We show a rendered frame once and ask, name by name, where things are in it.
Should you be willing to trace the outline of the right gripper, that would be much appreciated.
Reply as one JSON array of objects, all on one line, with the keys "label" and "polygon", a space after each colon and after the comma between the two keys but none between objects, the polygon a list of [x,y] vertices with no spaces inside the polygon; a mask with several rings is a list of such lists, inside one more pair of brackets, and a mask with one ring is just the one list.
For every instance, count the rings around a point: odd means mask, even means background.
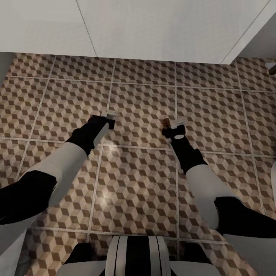
[{"label": "right gripper", "polygon": [[179,125],[175,129],[171,129],[171,128],[166,129],[166,130],[162,129],[162,135],[166,136],[166,139],[168,139],[168,138],[172,139],[172,134],[175,133],[175,132],[180,132],[182,134],[185,134],[186,133],[185,126],[184,125]]}]

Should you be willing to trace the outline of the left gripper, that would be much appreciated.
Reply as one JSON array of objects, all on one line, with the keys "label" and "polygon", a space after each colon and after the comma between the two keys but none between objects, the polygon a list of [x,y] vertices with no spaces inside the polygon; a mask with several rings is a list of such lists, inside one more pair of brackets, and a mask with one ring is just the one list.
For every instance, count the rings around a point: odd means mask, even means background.
[{"label": "left gripper", "polygon": [[111,120],[111,119],[106,119],[105,120],[108,122],[109,124],[109,129],[113,130],[114,129],[114,125],[115,125],[115,121]]}]

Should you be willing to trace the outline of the mousetrap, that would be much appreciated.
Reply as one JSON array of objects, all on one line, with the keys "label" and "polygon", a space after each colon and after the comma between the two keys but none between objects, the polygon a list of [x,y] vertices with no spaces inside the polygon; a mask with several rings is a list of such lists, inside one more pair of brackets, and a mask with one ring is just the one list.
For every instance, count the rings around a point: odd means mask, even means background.
[{"label": "mousetrap", "polygon": [[165,118],[161,120],[164,130],[171,128],[169,118]]}]

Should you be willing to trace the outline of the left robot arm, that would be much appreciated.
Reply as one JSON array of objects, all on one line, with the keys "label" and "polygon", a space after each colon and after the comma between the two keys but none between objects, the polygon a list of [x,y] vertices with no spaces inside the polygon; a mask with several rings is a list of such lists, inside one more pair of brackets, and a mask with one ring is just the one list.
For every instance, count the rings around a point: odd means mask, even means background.
[{"label": "left robot arm", "polygon": [[56,151],[28,169],[18,182],[0,189],[0,256],[47,209],[62,201],[90,151],[120,114],[102,110],[92,115]]}]

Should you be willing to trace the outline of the robot trunk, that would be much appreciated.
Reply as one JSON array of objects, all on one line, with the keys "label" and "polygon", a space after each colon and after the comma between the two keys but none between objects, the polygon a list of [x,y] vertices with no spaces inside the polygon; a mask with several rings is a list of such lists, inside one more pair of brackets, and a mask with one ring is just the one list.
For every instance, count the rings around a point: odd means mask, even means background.
[{"label": "robot trunk", "polygon": [[107,253],[105,276],[171,276],[163,236],[114,236]]}]

